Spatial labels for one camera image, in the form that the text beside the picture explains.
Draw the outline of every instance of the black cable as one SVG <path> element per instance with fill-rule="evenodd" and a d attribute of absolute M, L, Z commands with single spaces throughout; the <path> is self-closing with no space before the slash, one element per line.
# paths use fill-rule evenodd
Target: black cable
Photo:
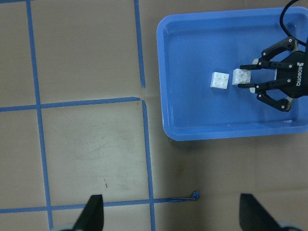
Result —
<path fill-rule="evenodd" d="M 296 3 L 297 1 L 299 1 L 299 0 L 291 0 L 291 1 L 284 7 L 283 11 L 282 11 L 281 14 L 280 14 L 279 23 L 280 23 L 280 26 L 281 26 L 281 28 L 283 29 L 283 31 L 287 34 L 287 36 L 292 36 L 292 37 L 294 37 L 294 36 L 290 33 L 290 31 L 288 31 L 288 29 L 285 27 L 285 25 L 283 24 L 283 17 L 284 17 L 284 14 L 286 13 L 286 11 L 288 10 L 288 8 L 289 8 L 291 5 L 293 5 L 294 3 Z M 303 41 L 301 41 L 301 40 L 298 40 L 298 39 L 297 39 L 297 41 L 298 41 L 299 44 L 301 44 L 301 45 L 303 45 L 303 46 L 306 46 L 306 43 L 305 43 L 305 42 L 303 42 Z"/>

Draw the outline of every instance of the small blue tape piece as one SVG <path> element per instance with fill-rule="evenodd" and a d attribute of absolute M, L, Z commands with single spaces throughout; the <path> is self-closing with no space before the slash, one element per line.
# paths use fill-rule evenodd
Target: small blue tape piece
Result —
<path fill-rule="evenodd" d="M 196 201 L 199 197 L 200 193 L 198 191 L 194 191 L 192 197 L 189 198 L 162 198 L 162 199 L 154 199 L 154 202 L 168 203 L 168 202 Z"/>

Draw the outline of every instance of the white plastic part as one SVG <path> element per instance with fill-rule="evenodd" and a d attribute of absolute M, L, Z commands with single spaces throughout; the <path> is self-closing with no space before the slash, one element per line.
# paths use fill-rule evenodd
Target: white plastic part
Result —
<path fill-rule="evenodd" d="M 220 88 L 227 89 L 228 87 L 229 74 L 213 72 L 211 87 L 212 88 Z"/>
<path fill-rule="evenodd" d="M 232 84 L 238 85 L 239 83 L 250 83 L 251 71 L 235 69 L 233 71 Z"/>

